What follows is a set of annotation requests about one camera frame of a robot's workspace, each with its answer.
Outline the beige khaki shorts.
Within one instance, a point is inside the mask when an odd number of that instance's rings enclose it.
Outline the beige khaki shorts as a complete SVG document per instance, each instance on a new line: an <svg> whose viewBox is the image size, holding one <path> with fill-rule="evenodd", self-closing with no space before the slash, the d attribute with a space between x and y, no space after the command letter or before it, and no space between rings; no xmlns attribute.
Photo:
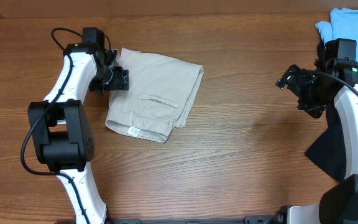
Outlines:
<svg viewBox="0 0 358 224"><path fill-rule="evenodd" d="M105 125L116 133L166 142L183 128L204 74L202 65L122 49L119 64L129 71L129 90L111 93Z"/></svg>

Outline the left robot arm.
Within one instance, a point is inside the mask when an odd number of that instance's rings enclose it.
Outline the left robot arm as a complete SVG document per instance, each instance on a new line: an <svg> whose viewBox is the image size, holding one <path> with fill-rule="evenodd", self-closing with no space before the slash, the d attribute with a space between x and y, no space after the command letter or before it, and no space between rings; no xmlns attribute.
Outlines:
<svg viewBox="0 0 358 224"><path fill-rule="evenodd" d="M111 223L91 168L95 143L83 102L87 92L129 90L129 71L118 66L119 52L106 47L109 37L96 27L85 27L81 42L61 46L63 68L55 86L27 110L30 129L21 147L23 168L35 175L56 176L75 211L75 223ZM48 171L31 169L25 161L28 142Z"/></svg>

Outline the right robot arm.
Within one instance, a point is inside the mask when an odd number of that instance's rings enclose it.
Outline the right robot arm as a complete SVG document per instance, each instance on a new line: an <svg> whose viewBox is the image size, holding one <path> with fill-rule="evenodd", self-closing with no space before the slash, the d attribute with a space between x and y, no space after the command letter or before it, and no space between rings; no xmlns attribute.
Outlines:
<svg viewBox="0 0 358 224"><path fill-rule="evenodd" d="M328 128L307 157L337 180L319 203L284 206L272 223L358 223L358 61L357 42L336 39L318 47L314 70L291 65L277 81L298 98L298 109L326 116Z"/></svg>

